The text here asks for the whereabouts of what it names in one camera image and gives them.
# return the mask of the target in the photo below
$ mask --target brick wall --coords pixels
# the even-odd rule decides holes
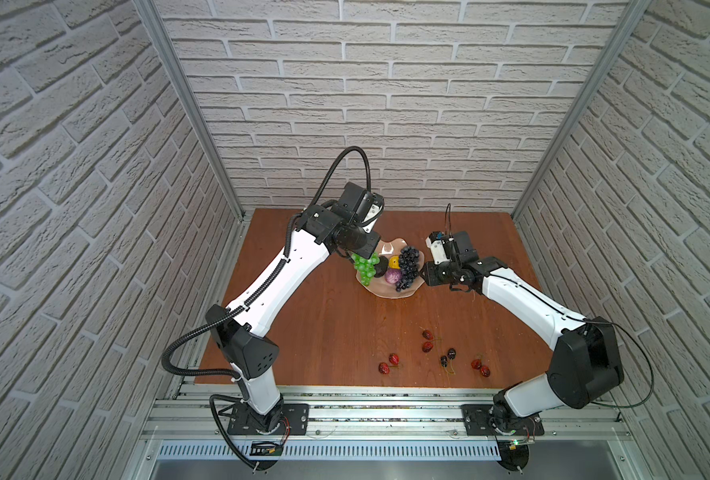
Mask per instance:
[[[547,292],[653,360],[624,412],[653,474],[710,478],[710,0],[654,0],[517,226]]]
[[[0,478],[117,478],[234,219],[132,2],[0,2]]]
[[[624,8],[156,3],[247,209],[306,205],[359,145],[390,208],[512,210]],[[342,167],[331,186],[363,183]]]

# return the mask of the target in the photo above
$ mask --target pink plate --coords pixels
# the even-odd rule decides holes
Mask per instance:
[[[399,255],[400,250],[402,250],[402,248],[406,245],[406,241],[402,238],[395,238],[388,244],[382,240],[379,242],[379,245],[376,245],[376,254],[379,256],[384,255],[389,260],[390,256]],[[421,269],[423,266],[424,252],[419,250],[418,267],[419,269]],[[358,273],[355,273],[355,281],[357,281],[357,283],[360,283],[357,279],[357,276]],[[418,288],[422,285],[424,285],[424,279],[418,276],[416,280],[413,281],[411,288],[403,290],[401,292],[396,292],[395,286],[390,283],[387,283],[387,281],[384,280],[384,277],[381,276],[379,278],[372,278],[371,283],[368,286],[363,285],[362,287],[368,290],[370,293],[373,293],[376,296],[380,296],[381,298],[406,298],[407,296],[413,295],[413,293],[416,292]]]

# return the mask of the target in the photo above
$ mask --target purple onion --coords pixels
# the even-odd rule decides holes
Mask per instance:
[[[402,272],[398,270],[397,268],[390,268],[387,270],[387,273],[384,274],[384,280],[387,281],[387,283],[390,283],[392,285],[395,285],[400,281],[402,278]]]

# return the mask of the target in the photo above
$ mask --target wooden table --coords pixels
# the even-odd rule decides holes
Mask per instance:
[[[240,252],[223,305],[242,293],[283,248],[286,224],[296,210],[259,209]],[[387,211],[376,223],[382,239],[401,237],[432,258],[425,238],[444,228],[443,212]],[[454,213],[453,231],[466,230],[480,257],[496,256],[538,288],[536,275],[509,215]],[[440,342],[422,351],[422,331]],[[355,280],[346,260],[331,255],[299,286],[275,318],[267,336],[280,347],[273,369],[278,385],[504,388],[543,373],[552,352],[503,306],[477,293],[422,285],[402,300],[385,300]],[[440,356],[456,349],[455,375]],[[390,353],[400,368],[378,371]],[[470,367],[480,355],[492,371],[484,378]],[[209,340],[200,368],[225,368],[227,361]],[[227,383],[221,376],[197,383]]]

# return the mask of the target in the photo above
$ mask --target bunch of dark grapes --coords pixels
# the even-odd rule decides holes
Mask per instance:
[[[398,263],[402,279],[395,286],[398,292],[411,288],[411,284],[418,277],[418,250],[415,246],[404,246],[400,250]]]

